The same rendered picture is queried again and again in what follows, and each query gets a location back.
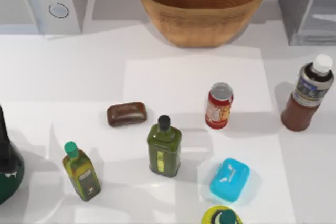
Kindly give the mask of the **green bottle with black cap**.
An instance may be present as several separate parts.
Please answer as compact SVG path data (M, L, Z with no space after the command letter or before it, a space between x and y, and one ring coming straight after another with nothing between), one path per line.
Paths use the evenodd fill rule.
M149 168L152 172L175 177L180 164L182 132L171 125L167 115L158 118L147 137Z

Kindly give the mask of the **blue soap box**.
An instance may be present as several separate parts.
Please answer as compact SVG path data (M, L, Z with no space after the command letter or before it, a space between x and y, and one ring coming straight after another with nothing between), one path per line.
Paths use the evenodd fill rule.
M211 193L218 198L228 201L236 202L250 175L250 168L234 159L225 159L215 176L213 177L209 189Z

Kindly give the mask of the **brown bottle with white cap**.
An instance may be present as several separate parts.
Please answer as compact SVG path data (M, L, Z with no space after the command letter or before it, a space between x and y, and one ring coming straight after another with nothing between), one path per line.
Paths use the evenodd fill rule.
M301 67L295 87L281 113L283 125L294 132L306 130L334 83L331 56L319 54Z

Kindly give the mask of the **red and white can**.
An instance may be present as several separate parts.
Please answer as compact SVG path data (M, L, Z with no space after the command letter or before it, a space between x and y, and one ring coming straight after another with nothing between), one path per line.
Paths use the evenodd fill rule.
M213 129L223 129L229 120L234 99L231 86L225 82L215 83L209 90L205 122Z

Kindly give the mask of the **round microwave knob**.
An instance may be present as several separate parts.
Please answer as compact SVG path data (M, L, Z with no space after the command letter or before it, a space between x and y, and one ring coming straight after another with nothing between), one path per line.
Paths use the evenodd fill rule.
M49 5L49 13L59 19L64 19L69 15L69 9L62 3L55 3Z

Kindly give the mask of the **brown soap bar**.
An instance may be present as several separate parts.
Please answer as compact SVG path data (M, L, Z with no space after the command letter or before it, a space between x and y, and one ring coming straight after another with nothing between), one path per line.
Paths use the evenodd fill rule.
M111 127L140 124L147 118L146 107L142 102L116 104L107 108L107 121Z

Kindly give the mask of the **dark green round bottle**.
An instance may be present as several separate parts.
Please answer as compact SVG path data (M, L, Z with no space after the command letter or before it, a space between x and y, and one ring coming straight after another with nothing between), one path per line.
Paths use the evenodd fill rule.
M0 106L0 205L19 188L25 173L24 159L10 140Z

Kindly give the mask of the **wooden basket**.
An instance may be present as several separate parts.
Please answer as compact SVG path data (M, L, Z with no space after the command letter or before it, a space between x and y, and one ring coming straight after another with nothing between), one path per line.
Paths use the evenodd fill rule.
M218 47L250 22L263 0L140 0L150 21L179 47Z

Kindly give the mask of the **pale microwave oven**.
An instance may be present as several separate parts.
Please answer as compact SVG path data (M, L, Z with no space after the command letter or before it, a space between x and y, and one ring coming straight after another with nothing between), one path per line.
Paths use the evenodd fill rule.
M0 0L0 35L80 34L88 0ZM49 5L62 3L69 9L64 19L53 17Z

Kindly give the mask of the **olive bottle with green cap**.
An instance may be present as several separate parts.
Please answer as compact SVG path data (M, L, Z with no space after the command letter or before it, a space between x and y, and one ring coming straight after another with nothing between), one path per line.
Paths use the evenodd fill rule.
M64 145L66 156L62 160L63 167L79 197L90 201L101 192L101 186L91 159L77 147L73 141Z

